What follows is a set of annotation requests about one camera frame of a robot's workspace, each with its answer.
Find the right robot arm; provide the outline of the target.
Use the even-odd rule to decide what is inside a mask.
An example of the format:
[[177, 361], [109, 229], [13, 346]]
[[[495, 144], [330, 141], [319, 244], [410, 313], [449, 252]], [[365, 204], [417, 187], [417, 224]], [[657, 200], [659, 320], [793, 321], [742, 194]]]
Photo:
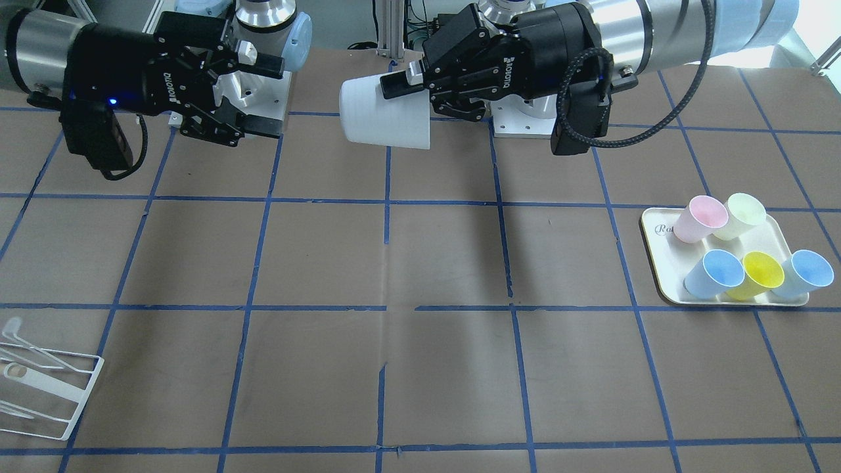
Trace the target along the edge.
[[2, 88], [73, 137], [121, 110], [236, 146], [283, 134], [312, 33], [294, 1], [3, 1]]

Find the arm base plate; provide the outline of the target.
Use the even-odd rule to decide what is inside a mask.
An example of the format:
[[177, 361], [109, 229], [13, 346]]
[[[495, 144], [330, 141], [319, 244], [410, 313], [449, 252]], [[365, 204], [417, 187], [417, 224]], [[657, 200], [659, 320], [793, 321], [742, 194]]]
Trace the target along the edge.
[[231, 136], [220, 116], [241, 112], [284, 120], [290, 72], [283, 62], [283, 78], [270, 79], [238, 71], [237, 52], [184, 48], [156, 61], [156, 71], [148, 74], [150, 101], [180, 114], [184, 135], [236, 146], [241, 138]]
[[489, 102], [497, 138], [547, 139], [555, 129], [558, 96], [526, 100], [516, 94]]

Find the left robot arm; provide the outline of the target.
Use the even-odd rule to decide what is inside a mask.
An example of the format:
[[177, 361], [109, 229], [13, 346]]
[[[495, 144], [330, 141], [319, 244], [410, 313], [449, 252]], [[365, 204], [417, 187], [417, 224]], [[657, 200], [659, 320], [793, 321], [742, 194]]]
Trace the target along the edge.
[[589, 48], [612, 56], [615, 91], [628, 73], [697, 62], [712, 33], [711, 57], [778, 44], [798, 1], [480, 1], [468, 4], [423, 45], [403, 73], [379, 78], [388, 101], [420, 96], [435, 113], [465, 121], [511, 95], [558, 93], [568, 63]]

